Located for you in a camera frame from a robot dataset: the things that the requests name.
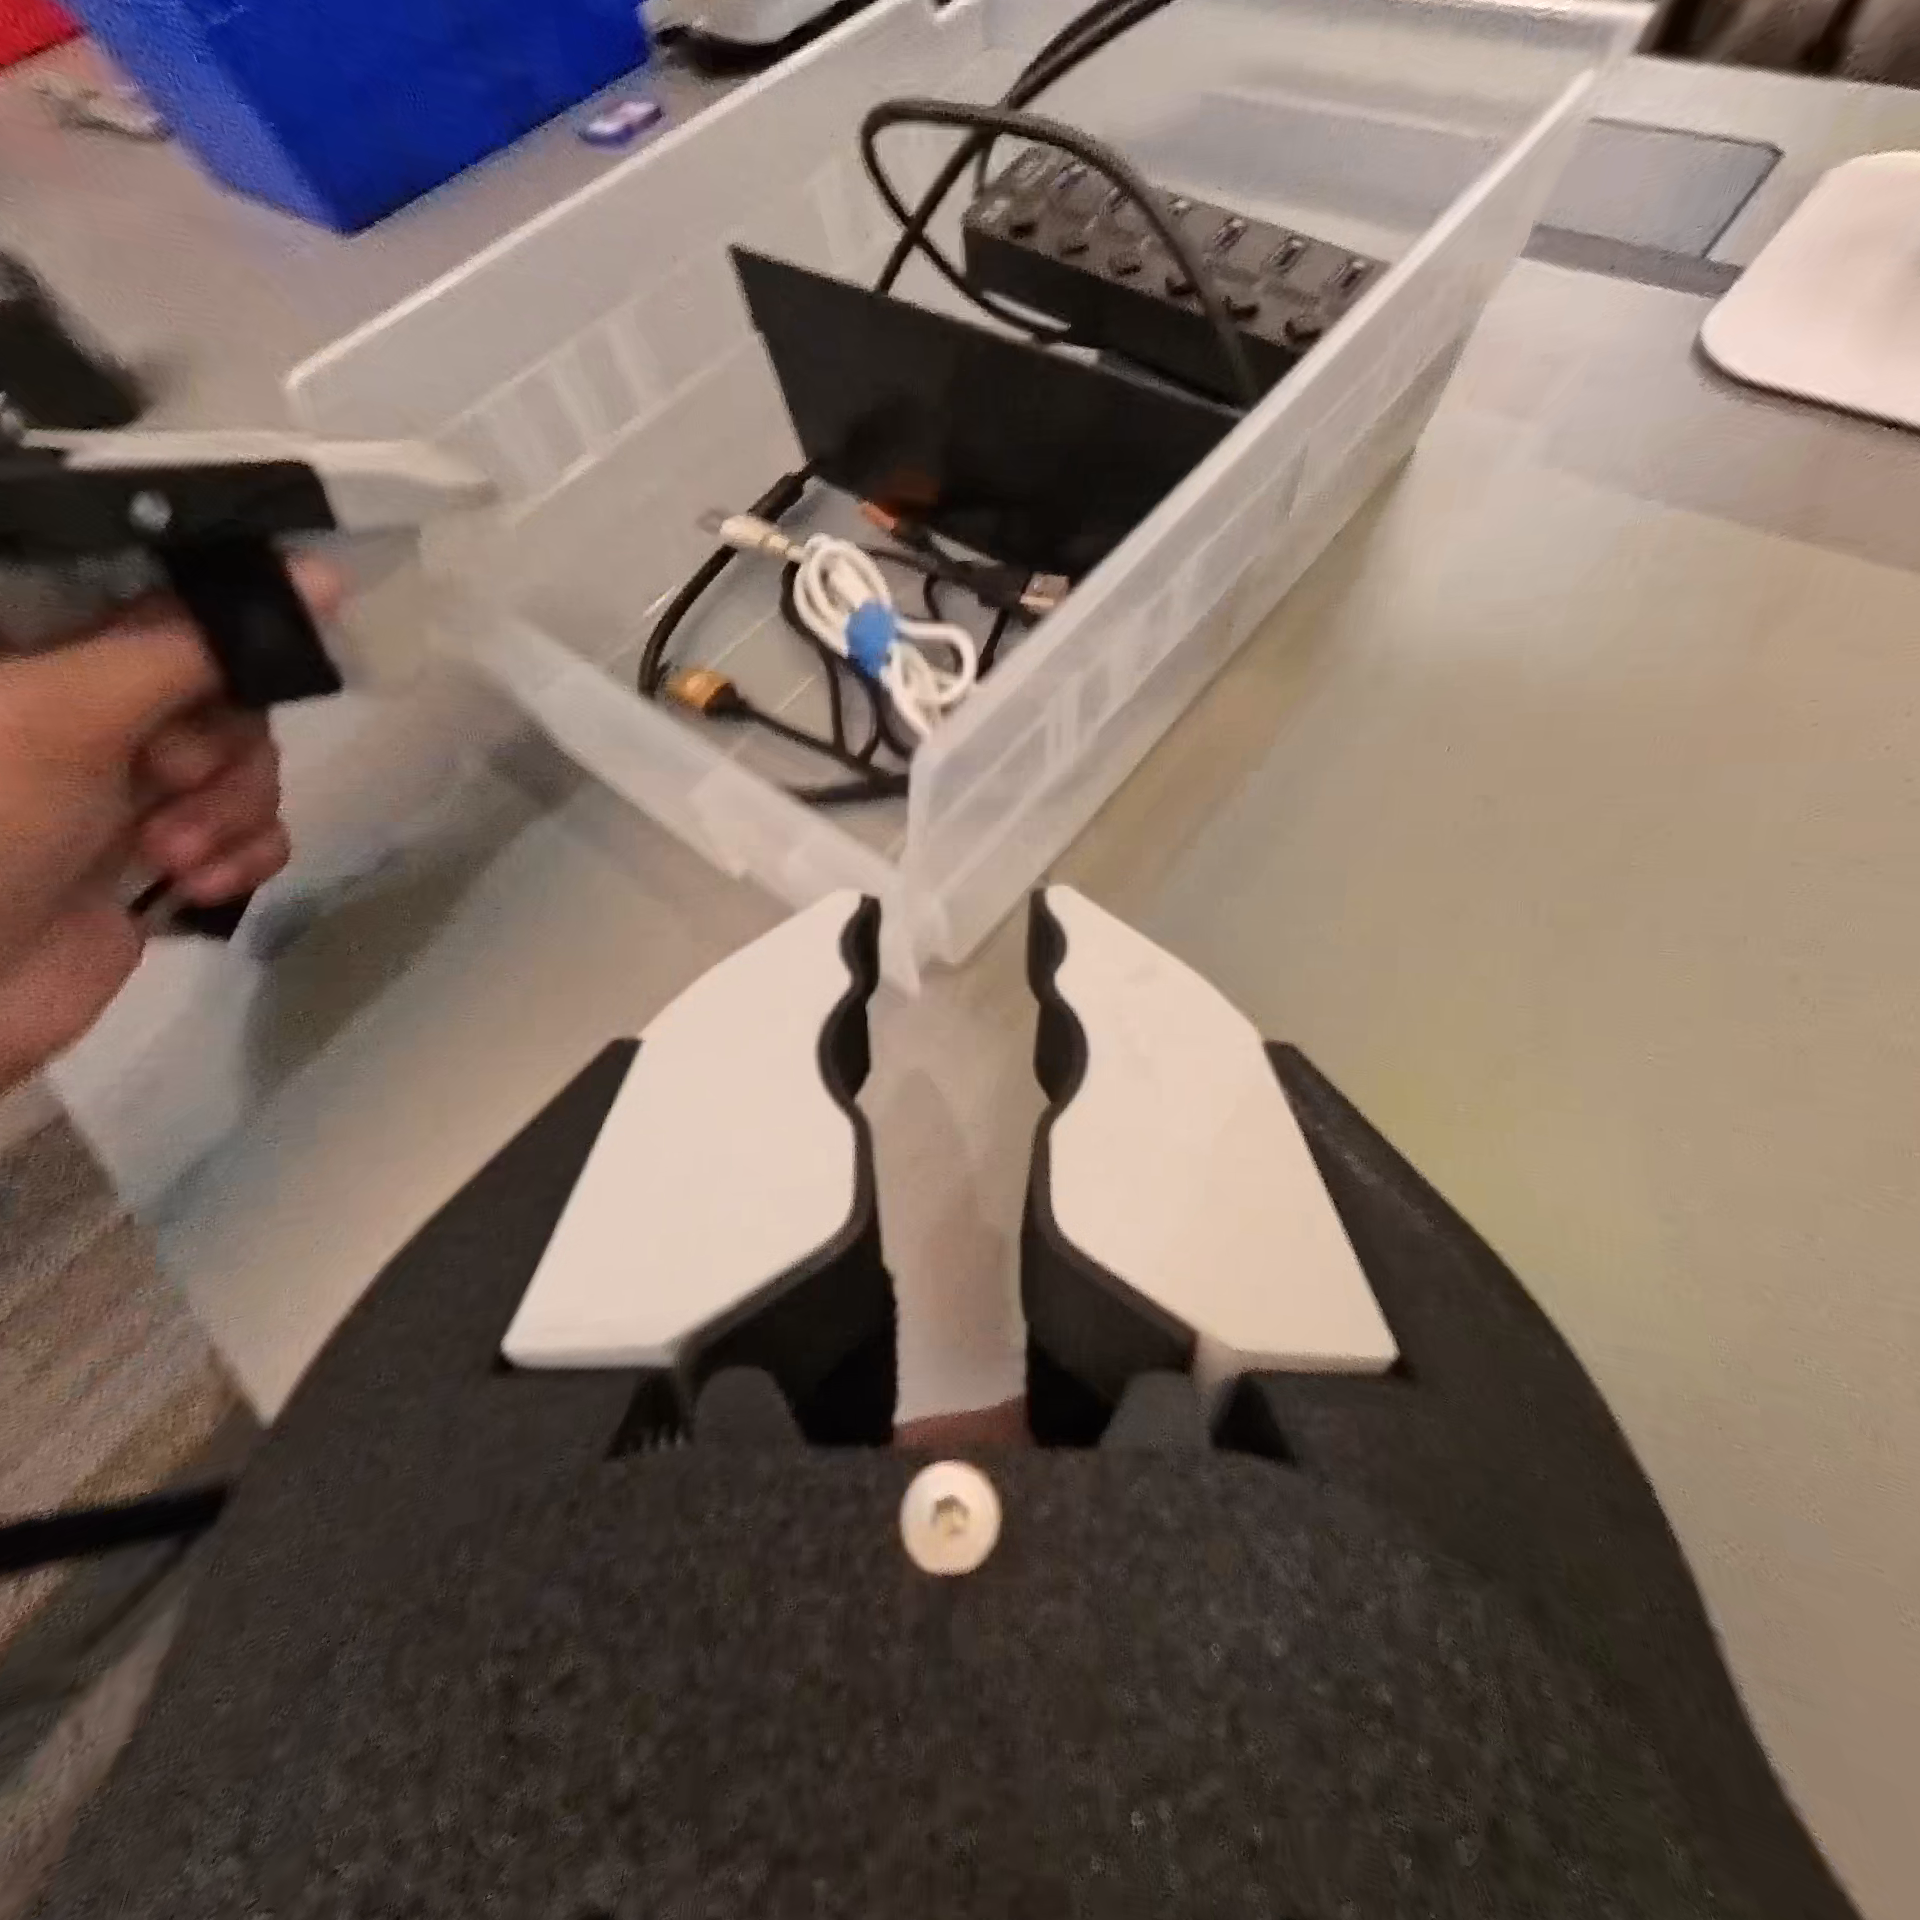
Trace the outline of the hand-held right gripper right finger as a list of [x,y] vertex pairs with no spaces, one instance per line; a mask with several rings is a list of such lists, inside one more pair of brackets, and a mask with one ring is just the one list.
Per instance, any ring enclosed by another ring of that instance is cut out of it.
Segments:
[[1384,1377],[1353,1236],[1253,1020],[1066,884],[1029,911],[1024,1319],[1071,1379]]

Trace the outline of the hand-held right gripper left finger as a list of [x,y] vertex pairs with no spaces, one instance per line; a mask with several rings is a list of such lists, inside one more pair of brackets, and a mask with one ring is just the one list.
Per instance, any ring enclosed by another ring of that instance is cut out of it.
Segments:
[[500,1339],[516,1372],[834,1374],[881,1332],[879,904],[834,891],[637,1036]]

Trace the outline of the black cable orange plugs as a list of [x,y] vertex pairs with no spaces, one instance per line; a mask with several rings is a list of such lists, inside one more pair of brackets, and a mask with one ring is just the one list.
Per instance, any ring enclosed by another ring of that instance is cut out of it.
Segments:
[[[640,647],[634,691],[829,766],[826,780],[786,788],[790,800],[829,812],[902,800],[921,747],[980,691],[1014,636],[1066,601],[1073,577],[990,560],[869,500],[856,511],[873,539],[799,535],[790,521],[816,480],[809,464],[784,472],[750,507],[703,519],[713,551],[662,600]],[[775,611],[816,666],[822,730],[756,705],[716,663],[680,660],[680,632],[737,560],[777,564]]]

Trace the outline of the blue plastic bin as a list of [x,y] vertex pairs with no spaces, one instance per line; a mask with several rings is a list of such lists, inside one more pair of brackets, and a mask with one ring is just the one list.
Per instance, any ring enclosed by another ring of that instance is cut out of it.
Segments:
[[358,233],[645,70],[634,3],[64,6],[218,186]]

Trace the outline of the clear plastic bin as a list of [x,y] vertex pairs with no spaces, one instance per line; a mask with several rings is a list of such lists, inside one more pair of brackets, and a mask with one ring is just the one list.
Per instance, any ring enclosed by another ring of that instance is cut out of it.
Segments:
[[642,699],[650,616],[693,575],[696,514],[802,462],[730,263],[752,250],[865,288],[896,240],[856,148],[870,108],[1001,98],[1077,6],[873,6],[698,108],[287,379],[301,425],[439,442],[500,486],[469,523],[487,624],[461,640],[570,766],[786,905],[856,890],[933,1016],[933,1063],[879,1162],[902,1284],[902,1412],[1017,1392],[1012,1227],[962,1186],[966,1132],[1031,1036],[1006,921],[1184,708],[1409,455],[1642,6],[1169,6],[1034,104],[1150,180],[1384,263],[1247,425],[1012,642],[908,796],[829,817],[798,755],[722,745]]

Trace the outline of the person's left hand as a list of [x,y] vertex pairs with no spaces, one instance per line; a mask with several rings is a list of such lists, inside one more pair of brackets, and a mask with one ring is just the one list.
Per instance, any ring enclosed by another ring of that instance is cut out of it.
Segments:
[[225,702],[200,630],[149,595],[2,670],[2,1091],[71,1050],[136,971],[135,880],[225,905],[293,842],[281,755]]

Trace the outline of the black clear-bin divider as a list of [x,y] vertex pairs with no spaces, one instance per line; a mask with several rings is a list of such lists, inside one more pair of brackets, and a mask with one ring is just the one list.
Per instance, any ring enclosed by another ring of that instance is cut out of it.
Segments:
[[729,263],[809,474],[991,560],[1088,577],[1238,424],[777,256]]

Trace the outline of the white folding stand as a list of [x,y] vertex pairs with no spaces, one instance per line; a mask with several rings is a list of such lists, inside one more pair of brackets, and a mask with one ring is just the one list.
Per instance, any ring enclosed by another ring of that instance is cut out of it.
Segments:
[[1917,154],[1825,171],[1697,332],[1737,385],[1917,430]]

